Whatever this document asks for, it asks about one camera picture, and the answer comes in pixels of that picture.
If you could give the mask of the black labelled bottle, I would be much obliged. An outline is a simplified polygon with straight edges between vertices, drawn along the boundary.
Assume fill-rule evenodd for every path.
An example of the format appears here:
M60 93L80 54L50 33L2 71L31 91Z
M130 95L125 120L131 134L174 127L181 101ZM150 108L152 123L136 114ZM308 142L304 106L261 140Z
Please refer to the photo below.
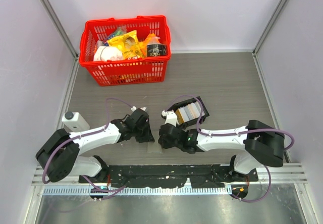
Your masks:
M164 44L156 43L147 45L147 57L162 57L167 54L167 47Z

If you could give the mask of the stack of white cards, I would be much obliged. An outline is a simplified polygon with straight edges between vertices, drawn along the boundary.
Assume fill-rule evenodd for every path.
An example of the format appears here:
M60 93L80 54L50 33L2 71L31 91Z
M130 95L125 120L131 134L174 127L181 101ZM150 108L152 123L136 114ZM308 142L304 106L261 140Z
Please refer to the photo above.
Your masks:
M197 119L201 114L200 104L196 101L189 103L186 106L180 107L175 111L178 118L178 124L187 123L194 119Z

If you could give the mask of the black card box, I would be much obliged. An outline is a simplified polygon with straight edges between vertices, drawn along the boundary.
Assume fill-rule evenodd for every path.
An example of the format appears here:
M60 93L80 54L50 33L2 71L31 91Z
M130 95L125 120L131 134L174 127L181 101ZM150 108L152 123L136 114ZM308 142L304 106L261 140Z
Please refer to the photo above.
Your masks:
M187 129L190 126L196 125L197 122L199 122L200 124L202 124L205 121L205 119L207 117L209 117L209 112L206 109L206 107L205 107L202 99L200 98L200 96L197 96L196 98L197 98L197 100L195 98L190 98L190 99L187 99L187 100L183 100L183 101L174 103L170 107L167 108L167 111L173 111L173 112L175 112L178 108L183 107L183 106L186 106L189 103L193 103L193 102L196 102L197 101L200 104L200 107L201 107L201 114L200 114L200 116L197 119L194 119L192 121L189 121L187 123L183 123L183 124L180 124L180 125L177 122L177 127L185 130L185 129Z

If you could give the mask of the yellow snack bag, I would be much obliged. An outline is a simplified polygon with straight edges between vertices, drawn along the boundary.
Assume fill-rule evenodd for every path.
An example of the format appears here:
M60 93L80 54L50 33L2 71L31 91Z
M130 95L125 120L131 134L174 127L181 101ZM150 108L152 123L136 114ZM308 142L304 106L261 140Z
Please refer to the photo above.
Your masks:
M137 30L130 31L124 35L115 36L108 40L107 43L109 46L119 49L125 60L144 58L137 38Z

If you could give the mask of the orange snack packet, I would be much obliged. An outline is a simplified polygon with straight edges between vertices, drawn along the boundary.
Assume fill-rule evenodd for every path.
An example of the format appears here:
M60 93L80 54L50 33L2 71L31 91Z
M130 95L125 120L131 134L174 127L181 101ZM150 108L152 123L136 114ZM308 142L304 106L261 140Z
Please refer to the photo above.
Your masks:
M144 41L139 42L139 47L145 57L147 57L147 47L152 44L160 44L159 37L154 33L148 34Z

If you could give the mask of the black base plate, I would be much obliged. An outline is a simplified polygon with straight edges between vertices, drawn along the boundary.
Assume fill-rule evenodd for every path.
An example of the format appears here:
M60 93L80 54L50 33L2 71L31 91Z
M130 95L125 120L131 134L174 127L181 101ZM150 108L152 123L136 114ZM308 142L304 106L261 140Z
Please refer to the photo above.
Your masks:
M229 165L110 165L102 177L90 177L93 183L110 183L112 187L182 188L190 181L192 188L223 187L224 183L257 182L256 169L247 175L233 171Z

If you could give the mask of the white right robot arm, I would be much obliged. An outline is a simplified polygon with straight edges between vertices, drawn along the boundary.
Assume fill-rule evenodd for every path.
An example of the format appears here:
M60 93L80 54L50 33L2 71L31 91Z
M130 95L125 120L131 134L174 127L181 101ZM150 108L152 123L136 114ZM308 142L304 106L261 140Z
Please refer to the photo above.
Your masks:
M160 127L158 143L164 149L175 147L190 154L219 149L239 150L228 168L233 181L241 180L261 165L282 167L284 164L285 134L257 120L228 130L182 130L166 123Z

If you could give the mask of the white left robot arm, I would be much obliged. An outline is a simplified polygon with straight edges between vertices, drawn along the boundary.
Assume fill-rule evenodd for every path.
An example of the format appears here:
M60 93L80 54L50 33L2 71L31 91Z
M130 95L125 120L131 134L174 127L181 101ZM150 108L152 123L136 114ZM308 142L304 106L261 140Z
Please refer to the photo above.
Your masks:
M35 156L43 168L43 183L56 183L73 176L77 176L80 183L106 182L109 177L106 162L98 155L84 157L84 153L131 138L139 143L154 142L146 108L133 107L131 111L123 119L112 120L95 129L71 133L65 129L56 130Z

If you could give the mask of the green blue snack packet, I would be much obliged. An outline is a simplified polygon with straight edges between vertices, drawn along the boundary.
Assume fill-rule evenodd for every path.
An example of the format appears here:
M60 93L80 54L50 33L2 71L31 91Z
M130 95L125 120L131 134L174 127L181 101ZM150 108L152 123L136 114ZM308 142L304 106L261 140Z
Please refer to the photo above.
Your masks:
M103 41L104 46L108 46L108 41L116 36L121 36L127 33L127 27L126 26L120 26L118 27L113 33L109 34Z

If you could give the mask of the white crumpled plastic bag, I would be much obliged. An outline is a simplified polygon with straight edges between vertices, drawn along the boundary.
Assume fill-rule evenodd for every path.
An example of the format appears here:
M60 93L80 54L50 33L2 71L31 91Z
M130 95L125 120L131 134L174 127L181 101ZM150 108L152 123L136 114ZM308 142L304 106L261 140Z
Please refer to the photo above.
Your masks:
M94 61L121 61L123 60L123 53L113 46L100 46L93 57Z

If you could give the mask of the white device with grey button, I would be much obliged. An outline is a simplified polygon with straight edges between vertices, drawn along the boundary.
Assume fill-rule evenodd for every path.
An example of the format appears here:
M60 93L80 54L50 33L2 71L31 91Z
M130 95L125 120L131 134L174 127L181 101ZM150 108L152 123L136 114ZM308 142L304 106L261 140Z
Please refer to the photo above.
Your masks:
M90 125L79 112L68 111L62 116L62 123L72 132L87 131Z

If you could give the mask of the red plastic shopping basket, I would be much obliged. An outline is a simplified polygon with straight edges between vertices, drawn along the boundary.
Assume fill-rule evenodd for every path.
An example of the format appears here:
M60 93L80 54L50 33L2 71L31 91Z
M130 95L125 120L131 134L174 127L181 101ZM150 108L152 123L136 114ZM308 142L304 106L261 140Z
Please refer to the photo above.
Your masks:
M94 61L94 49L98 40L107 38L117 28L125 26L128 31L136 30L139 40L150 33L160 38L167 49L162 57L123 61ZM100 86L125 85L136 83L162 82L167 63L171 58L171 35L164 15L137 16L130 19L101 19L85 23L79 44L79 65L84 67Z

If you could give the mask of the grey leather card holder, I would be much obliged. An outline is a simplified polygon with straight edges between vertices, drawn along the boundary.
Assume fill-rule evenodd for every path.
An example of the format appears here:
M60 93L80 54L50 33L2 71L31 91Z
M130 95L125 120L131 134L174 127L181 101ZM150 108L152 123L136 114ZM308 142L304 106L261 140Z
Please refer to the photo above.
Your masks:
M154 143L148 143L147 144L147 153L150 153L150 154L162 154L164 151L162 149L162 147L154 142Z

